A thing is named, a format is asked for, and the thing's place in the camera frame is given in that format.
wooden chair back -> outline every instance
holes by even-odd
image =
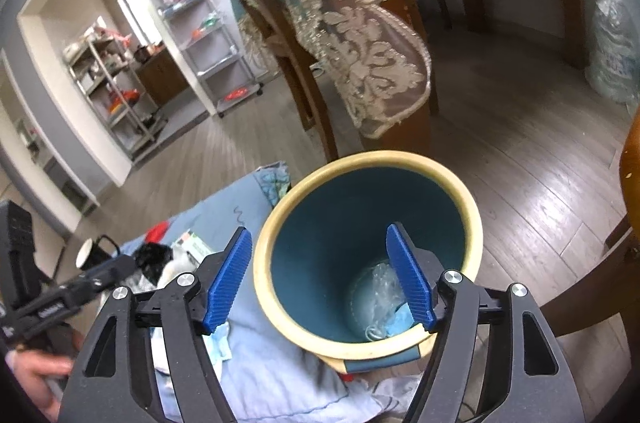
[[[338,151],[326,103],[309,68],[316,60],[298,43],[294,29],[284,12],[283,3],[280,0],[253,0],[253,3],[249,0],[240,1],[254,20],[267,45],[274,51],[276,60],[287,77],[289,87],[296,99],[303,127],[307,128],[303,111],[310,110],[320,134],[327,161],[337,159]],[[296,96],[300,94],[296,91],[296,86],[302,87],[302,96]],[[306,104],[301,104],[301,99],[306,100]]]

